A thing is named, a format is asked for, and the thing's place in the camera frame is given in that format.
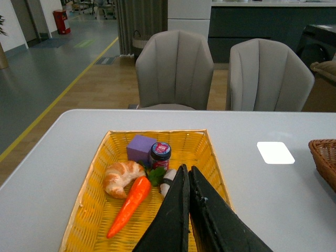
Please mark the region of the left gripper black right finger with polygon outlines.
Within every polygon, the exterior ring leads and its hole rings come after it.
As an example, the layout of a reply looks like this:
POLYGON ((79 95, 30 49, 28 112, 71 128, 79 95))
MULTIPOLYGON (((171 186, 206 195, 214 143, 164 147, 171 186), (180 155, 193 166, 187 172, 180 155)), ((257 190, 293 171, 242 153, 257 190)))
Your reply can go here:
POLYGON ((272 251, 192 166, 190 218, 198 251, 272 251))

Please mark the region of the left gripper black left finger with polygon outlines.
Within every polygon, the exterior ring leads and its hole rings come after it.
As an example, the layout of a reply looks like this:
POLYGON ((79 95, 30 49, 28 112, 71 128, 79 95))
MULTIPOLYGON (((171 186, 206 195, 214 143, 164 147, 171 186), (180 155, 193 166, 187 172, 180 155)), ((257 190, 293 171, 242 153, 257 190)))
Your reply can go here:
POLYGON ((188 251, 190 181, 180 165, 154 220, 133 251, 188 251))

